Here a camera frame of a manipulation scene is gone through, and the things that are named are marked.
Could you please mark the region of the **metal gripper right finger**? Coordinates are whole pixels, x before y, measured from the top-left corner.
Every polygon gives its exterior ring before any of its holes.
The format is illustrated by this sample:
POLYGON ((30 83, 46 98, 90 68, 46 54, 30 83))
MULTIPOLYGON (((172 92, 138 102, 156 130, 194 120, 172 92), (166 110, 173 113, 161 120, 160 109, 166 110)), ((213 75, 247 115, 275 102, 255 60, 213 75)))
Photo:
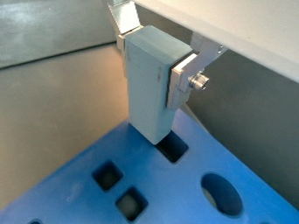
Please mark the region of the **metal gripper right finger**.
POLYGON ((170 71, 166 108, 176 110, 189 99, 190 90, 202 91, 209 78, 202 74, 204 68, 217 59, 228 48, 201 36, 190 35, 192 52, 186 55, 170 71))

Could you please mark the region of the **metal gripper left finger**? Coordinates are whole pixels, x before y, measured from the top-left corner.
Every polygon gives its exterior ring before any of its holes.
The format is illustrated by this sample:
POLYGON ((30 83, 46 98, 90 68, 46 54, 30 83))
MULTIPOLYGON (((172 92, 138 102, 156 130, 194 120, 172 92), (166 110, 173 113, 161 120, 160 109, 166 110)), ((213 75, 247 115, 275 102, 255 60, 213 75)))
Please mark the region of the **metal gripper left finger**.
POLYGON ((109 19, 116 34, 116 47, 121 58, 125 57, 125 37, 140 30, 140 20, 136 12, 136 4, 132 0, 106 0, 109 19))

